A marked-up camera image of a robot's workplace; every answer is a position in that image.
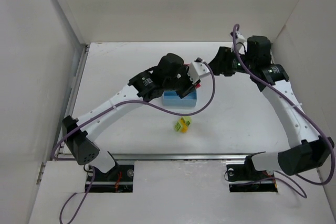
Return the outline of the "light blue container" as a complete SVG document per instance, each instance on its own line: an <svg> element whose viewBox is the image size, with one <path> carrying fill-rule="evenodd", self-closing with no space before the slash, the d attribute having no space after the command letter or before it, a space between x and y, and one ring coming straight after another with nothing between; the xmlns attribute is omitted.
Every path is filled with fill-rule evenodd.
<svg viewBox="0 0 336 224"><path fill-rule="evenodd" d="M196 107L197 92L196 90L189 93L184 98L180 98L175 91L164 91L162 96L162 104L164 106L175 106L179 108Z"/></svg>

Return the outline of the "yellow green lego cluster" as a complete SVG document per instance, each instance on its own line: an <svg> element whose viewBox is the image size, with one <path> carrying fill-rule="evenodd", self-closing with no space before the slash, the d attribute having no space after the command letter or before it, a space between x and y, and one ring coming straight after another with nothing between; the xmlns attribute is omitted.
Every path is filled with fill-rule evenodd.
<svg viewBox="0 0 336 224"><path fill-rule="evenodd" d="M188 128L192 124L192 118L190 116L182 116L174 125L174 130L176 132L187 132Z"/></svg>

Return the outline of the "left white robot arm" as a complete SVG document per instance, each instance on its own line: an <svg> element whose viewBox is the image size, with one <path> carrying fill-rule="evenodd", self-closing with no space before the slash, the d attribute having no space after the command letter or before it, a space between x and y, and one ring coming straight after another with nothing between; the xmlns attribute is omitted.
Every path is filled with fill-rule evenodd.
<svg viewBox="0 0 336 224"><path fill-rule="evenodd" d="M183 98L196 89L208 69L202 60L186 64L169 53L159 63L129 80L113 97L74 119L67 116L62 121L62 141L79 165L89 165L106 177L114 176L119 165L109 151L95 143L98 136L114 122L142 105L162 96L165 91L175 91Z"/></svg>

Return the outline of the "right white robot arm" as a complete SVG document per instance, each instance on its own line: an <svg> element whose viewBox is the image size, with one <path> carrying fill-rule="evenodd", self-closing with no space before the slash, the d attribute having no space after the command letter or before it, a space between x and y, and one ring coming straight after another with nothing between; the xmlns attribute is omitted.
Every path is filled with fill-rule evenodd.
<svg viewBox="0 0 336 224"><path fill-rule="evenodd" d="M220 47L209 66L216 76L230 77L237 72L248 74L273 107L289 144L285 151L248 155L233 180L254 179L258 173L267 170L281 170L292 176L321 167L333 150L334 142L307 120L285 69L271 62L270 40L265 36L244 38L239 32L231 36L233 46Z"/></svg>

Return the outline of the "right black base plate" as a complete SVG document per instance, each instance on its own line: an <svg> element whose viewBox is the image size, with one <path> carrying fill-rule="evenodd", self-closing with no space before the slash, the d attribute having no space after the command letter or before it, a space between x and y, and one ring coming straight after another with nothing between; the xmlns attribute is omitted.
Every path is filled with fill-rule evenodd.
<svg viewBox="0 0 336 224"><path fill-rule="evenodd" d="M278 188L274 175L266 171L251 172L244 164L228 164L224 176L229 182L231 193L277 193Z"/></svg>

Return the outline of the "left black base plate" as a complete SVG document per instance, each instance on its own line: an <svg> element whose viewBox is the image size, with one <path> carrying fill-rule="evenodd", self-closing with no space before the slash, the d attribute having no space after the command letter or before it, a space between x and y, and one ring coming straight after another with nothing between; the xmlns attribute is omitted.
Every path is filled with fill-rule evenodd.
<svg viewBox="0 0 336 224"><path fill-rule="evenodd" d="M107 178L105 174L95 170L95 177L92 180L92 168L84 168L87 173L85 182L85 191L88 189L90 193L132 193L134 179L134 165L120 165L119 171L111 178Z"/></svg>

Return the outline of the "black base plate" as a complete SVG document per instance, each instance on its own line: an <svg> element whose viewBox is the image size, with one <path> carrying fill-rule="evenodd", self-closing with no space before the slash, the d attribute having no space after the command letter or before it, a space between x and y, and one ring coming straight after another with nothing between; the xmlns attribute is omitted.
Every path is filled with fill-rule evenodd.
<svg viewBox="0 0 336 224"><path fill-rule="evenodd" d="M266 171L251 172L244 164L228 164L224 176L229 182L231 193L277 193L278 188L274 175Z"/></svg>
<svg viewBox="0 0 336 224"><path fill-rule="evenodd" d="M88 189L90 193L132 193L134 179L134 165L120 165L119 171L111 178L107 178L105 174L95 170L95 177L92 180L92 168L84 168L87 173L85 182L85 191Z"/></svg>

